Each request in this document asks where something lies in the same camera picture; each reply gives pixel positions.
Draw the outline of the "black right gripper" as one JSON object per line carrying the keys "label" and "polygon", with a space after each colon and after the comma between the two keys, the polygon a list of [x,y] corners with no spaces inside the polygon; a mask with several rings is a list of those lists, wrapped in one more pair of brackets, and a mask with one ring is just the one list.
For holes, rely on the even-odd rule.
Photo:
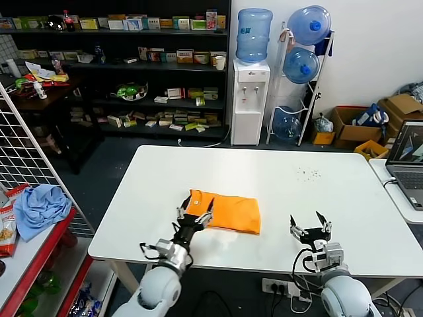
{"label": "black right gripper", "polygon": [[326,217],[316,212],[322,228],[303,229],[295,222],[295,219],[290,215],[289,231],[291,235],[302,244],[311,247],[312,251],[320,250],[321,242],[328,242],[331,239],[332,223],[327,221]]}

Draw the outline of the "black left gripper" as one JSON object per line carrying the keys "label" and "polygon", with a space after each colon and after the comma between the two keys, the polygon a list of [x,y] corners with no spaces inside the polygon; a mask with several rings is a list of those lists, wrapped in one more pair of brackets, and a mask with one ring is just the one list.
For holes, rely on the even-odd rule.
{"label": "black left gripper", "polygon": [[176,230],[173,236],[173,242],[180,246],[189,246],[192,237],[196,232],[202,231],[204,227],[213,219],[213,205],[214,200],[210,201],[207,211],[201,216],[195,216],[186,214],[187,207],[190,204],[191,195],[189,195],[180,205],[176,208],[177,212],[177,223],[179,228]]}

